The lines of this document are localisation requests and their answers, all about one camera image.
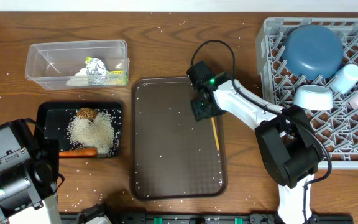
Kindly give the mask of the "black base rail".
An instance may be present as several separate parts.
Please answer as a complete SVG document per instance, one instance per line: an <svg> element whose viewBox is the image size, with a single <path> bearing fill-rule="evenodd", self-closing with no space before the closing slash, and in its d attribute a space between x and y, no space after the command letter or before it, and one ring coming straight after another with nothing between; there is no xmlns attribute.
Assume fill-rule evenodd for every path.
<svg viewBox="0 0 358 224"><path fill-rule="evenodd" d="M250 215L150 215L144 213L121 213L108 216L111 223L118 224L274 224L283 221L274 214ZM353 218L340 215L313 215L310 224L353 224Z"/></svg>

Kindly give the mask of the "orange carrot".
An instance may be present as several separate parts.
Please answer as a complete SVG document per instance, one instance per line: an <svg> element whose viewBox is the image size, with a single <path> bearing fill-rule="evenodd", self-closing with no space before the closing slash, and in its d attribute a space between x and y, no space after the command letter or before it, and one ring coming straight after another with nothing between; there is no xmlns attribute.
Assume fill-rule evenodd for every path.
<svg viewBox="0 0 358 224"><path fill-rule="evenodd" d="M96 148L75 149L59 152L59 157L61 158L96 157L97 155L98 151Z"/></svg>

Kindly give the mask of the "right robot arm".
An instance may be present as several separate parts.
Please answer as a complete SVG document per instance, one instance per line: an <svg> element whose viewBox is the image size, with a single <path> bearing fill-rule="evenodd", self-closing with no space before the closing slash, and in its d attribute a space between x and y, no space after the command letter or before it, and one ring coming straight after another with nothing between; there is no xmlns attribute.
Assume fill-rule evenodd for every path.
<svg viewBox="0 0 358 224"><path fill-rule="evenodd" d="M188 72L198 96L191 101L196 120L226 112L254 130L260 155L278 184L278 217L284 223L310 223L310 190L323 151L312 133L305 112L273 105L231 80L226 72Z"/></svg>

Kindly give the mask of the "brown dried mushroom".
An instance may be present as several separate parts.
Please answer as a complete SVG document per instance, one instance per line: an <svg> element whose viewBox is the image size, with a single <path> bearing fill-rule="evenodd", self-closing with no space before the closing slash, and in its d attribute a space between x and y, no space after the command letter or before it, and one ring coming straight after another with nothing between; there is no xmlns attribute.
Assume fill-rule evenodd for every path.
<svg viewBox="0 0 358 224"><path fill-rule="evenodd" d="M79 119L87 119L87 120L94 120L97 115L98 115L99 111L95 110L95 109L91 109L91 108L81 108L78 110L76 116Z"/></svg>

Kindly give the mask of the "light blue plastic cup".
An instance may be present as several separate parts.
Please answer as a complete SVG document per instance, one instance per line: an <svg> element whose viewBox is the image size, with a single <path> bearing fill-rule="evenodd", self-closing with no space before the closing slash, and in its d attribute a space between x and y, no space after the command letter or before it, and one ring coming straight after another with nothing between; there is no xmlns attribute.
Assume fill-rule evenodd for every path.
<svg viewBox="0 0 358 224"><path fill-rule="evenodd" d="M334 92L347 93L358 82L358 66L347 64L336 72L337 80L331 85Z"/></svg>

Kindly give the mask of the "pile of rice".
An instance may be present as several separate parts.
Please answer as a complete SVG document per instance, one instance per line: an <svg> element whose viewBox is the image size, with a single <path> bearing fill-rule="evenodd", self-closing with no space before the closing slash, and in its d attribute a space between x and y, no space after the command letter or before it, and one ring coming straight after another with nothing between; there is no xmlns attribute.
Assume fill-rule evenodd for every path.
<svg viewBox="0 0 358 224"><path fill-rule="evenodd" d="M119 151L121 117L115 112L100 111L95 119L75 116L67 127L71 149L95 148L99 158L112 158Z"/></svg>

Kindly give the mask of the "black waste tray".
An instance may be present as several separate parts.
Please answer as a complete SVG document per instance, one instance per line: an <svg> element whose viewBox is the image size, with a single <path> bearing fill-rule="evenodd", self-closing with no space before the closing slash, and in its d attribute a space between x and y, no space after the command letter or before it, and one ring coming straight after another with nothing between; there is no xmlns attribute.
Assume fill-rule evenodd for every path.
<svg viewBox="0 0 358 224"><path fill-rule="evenodd" d="M118 102L102 102L102 101L52 101L46 102L39 106L37 114L37 122L43 127L43 133L36 131L39 138L46 140L54 139L59 141L60 151L70 151L71 149L69 140L67 139L68 123L76 116L81 108L91 108L100 111L107 111L108 113L115 112L121 117L122 129L122 106Z"/></svg>

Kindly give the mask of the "aluminium foil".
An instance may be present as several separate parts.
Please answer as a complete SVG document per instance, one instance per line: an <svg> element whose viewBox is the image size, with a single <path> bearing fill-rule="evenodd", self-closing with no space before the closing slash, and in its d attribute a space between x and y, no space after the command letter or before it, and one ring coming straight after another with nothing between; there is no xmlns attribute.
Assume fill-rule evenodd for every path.
<svg viewBox="0 0 358 224"><path fill-rule="evenodd" d="M102 60L98 58L87 57L86 74L90 85L107 84L108 70Z"/></svg>

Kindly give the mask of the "grey dishwasher rack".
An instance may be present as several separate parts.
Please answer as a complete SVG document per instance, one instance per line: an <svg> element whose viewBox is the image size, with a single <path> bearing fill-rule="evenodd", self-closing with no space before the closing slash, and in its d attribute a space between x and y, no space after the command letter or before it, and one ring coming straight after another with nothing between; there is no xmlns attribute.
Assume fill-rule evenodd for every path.
<svg viewBox="0 0 358 224"><path fill-rule="evenodd" d="M287 69L282 58L287 36L303 25L321 25L338 35L343 48L343 64L358 66L358 18L270 17L264 20L257 34L257 71L261 77L264 100L283 106L291 106L298 87L306 84L329 88L335 77L321 76L307 80L296 77ZM333 160L333 169L358 170L358 108L352 108L350 100L358 93L356 85L342 95L333 95L333 108L326 111L306 110L318 139L324 144Z"/></svg>

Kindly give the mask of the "dark brown serving tray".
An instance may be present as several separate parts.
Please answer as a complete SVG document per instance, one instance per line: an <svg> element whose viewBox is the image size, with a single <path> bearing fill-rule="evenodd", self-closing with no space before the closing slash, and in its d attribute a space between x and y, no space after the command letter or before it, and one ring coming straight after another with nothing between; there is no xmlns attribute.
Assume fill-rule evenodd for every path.
<svg viewBox="0 0 358 224"><path fill-rule="evenodd" d="M228 185L223 121L196 121L187 77L146 78L131 93L130 190L137 200L216 197Z"/></svg>

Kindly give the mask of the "white napkin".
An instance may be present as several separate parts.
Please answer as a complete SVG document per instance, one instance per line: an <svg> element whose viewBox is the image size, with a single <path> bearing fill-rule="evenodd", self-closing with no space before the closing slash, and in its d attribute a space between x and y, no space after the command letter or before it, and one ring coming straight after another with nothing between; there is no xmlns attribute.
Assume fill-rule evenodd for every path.
<svg viewBox="0 0 358 224"><path fill-rule="evenodd" d="M66 82L66 86L70 87L84 87L88 85L89 81L86 68L80 69L79 72Z"/></svg>

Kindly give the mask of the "yellow green snack wrapper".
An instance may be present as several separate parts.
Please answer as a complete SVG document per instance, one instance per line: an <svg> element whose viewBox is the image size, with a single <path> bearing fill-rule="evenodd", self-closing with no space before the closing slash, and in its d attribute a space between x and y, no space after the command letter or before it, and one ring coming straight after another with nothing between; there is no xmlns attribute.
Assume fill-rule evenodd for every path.
<svg viewBox="0 0 358 224"><path fill-rule="evenodd" d="M107 77L107 84L109 85L126 85L127 84L127 78L124 75L123 70L108 70L108 77Z"/></svg>

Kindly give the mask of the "light blue bowl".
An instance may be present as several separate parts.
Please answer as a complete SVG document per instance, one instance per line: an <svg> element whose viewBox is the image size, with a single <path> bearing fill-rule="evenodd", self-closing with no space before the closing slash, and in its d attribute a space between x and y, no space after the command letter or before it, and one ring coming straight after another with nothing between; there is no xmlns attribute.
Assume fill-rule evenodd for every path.
<svg viewBox="0 0 358 224"><path fill-rule="evenodd" d="M314 111L330 110L333 108L333 93L323 86L303 85L295 92L293 104Z"/></svg>

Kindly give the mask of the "dark blue plate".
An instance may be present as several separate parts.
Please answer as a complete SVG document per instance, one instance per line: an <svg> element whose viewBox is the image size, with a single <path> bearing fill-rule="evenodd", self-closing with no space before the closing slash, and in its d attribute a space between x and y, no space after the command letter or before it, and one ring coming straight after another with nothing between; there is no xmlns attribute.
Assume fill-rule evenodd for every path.
<svg viewBox="0 0 358 224"><path fill-rule="evenodd" d="M305 25L295 29L285 40L282 59L292 74L307 80L333 76L343 59L339 37L320 25Z"/></svg>

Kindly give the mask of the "clear plastic bin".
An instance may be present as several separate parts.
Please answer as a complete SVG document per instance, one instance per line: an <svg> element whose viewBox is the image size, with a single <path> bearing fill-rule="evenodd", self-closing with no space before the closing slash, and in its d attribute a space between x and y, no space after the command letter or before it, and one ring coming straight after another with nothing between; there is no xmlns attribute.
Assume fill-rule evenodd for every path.
<svg viewBox="0 0 358 224"><path fill-rule="evenodd" d="M129 83L129 58L125 40L33 44L30 46L27 55L25 77L46 90L124 86L90 84L84 87L66 86L66 82L70 78L80 69L86 67L87 57L101 59L109 71L123 70L127 84Z"/></svg>

